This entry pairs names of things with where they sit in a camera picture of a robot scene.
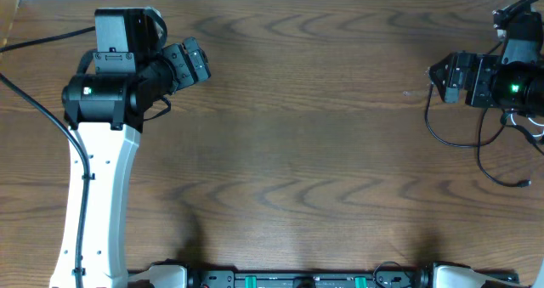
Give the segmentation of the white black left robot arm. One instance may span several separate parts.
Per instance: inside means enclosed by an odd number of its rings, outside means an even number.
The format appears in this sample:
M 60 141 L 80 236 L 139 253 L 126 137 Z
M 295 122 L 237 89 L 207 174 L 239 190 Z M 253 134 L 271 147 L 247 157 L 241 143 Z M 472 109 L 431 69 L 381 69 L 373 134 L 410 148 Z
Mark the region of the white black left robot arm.
M 125 228 L 131 170 L 147 111 L 209 79 L 193 37 L 167 43 L 160 12 L 99 8 L 97 46 L 81 58 L 61 100 L 71 142 L 63 240 L 52 287 L 186 287 L 183 266 L 162 263 L 130 274 Z

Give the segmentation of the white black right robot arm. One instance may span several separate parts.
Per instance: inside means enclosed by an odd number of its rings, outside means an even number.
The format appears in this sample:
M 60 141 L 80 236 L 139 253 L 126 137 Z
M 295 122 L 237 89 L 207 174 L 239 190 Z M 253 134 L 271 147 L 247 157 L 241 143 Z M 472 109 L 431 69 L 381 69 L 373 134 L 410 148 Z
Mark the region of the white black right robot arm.
M 543 115 L 543 69 L 536 64 L 504 65 L 498 55 L 451 53 L 428 71 L 445 103 L 456 103 L 462 90 L 474 108 L 519 110 Z

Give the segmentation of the black mounting rail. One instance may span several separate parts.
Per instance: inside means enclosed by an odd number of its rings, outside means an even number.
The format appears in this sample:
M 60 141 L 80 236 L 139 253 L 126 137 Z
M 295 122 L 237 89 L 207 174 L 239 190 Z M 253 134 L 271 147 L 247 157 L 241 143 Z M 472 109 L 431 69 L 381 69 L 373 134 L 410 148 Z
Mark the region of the black mounting rail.
M 194 268 L 175 261 L 155 263 L 131 272 L 129 287 L 180 288 L 370 288 L 370 287 L 520 287 L 510 271 L 478 272 L 467 265 L 434 262 L 405 268 L 387 261 L 373 270 L 240 271 L 236 268 Z

